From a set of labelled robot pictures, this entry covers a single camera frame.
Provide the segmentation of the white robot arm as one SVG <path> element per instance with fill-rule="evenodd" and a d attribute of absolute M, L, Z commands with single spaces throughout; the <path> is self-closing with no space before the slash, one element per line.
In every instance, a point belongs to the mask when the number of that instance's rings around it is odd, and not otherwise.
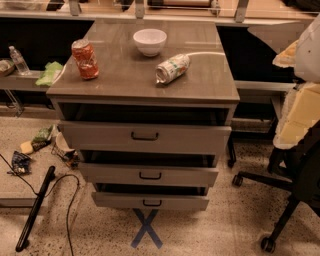
<path fill-rule="evenodd" d="M 273 64 L 293 67 L 294 75 L 302 79 L 286 94 L 273 139 L 276 148 L 290 149 L 320 120 L 320 15 Z"/>

